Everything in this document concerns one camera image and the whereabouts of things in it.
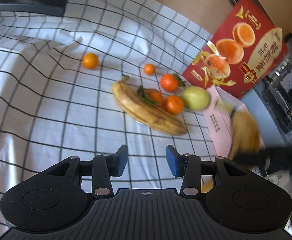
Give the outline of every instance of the pink box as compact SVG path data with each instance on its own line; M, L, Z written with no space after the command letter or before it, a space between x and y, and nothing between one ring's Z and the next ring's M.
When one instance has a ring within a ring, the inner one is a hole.
M228 158L232 139L231 120L226 110L215 107L216 102L222 99L223 102L236 106L237 109L247 111L248 109L243 102L225 92L220 87L211 86L207 91L210 93L211 100L209 106L203 110L203 115L207 122L217 156ZM262 140L260 140L260 144L261 146L264 145Z

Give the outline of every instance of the banana stem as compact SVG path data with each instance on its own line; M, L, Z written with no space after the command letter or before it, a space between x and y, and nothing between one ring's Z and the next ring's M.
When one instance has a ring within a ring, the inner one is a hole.
M118 82L119 82L119 83L124 83L124 82L126 82L127 80L129 80L129 76L123 74L123 75L122 75L122 79L119 80Z

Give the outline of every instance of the electronic equipment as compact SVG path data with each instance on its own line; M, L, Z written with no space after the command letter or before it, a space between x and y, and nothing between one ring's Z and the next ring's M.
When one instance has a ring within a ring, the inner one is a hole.
M288 134L288 137L292 137L292 33L287 35L285 42L289 54L263 79L265 88L262 91L262 97L273 112L282 131Z
M176 189L119 189L128 148L81 162L72 156L8 190L0 202L9 230L1 240L71 239L281 239L292 211L288 193L224 157L214 162L168 145L166 159ZM92 175L92 193L81 188ZM201 193L201 176L214 187Z

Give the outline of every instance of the logo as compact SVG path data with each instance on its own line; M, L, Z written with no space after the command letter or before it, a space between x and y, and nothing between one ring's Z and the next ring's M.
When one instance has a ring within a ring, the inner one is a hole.
M150 196L152 193L150 193L149 191L145 191L145 192L143 192L142 194L143 194L144 196L148 197L148 196Z
M254 84L256 84L258 82L259 78L257 77L256 70L249 68L246 63L243 63L241 65L240 70L245 74L244 77L245 83L253 82Z

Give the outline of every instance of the printed orange image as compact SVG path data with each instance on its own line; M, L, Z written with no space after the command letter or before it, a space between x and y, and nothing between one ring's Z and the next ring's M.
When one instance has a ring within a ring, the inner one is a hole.
M205 66L209 69L210 75L217 79L227 78L230 75L230 66L222 57L210 54L205 59Z
M238 64L244 57L244 48L233 39L221 39L217 41L216 48L229 64Z
M237 23L233 27L233 38L244 48L254 45L256 40L253 28L244 22Z

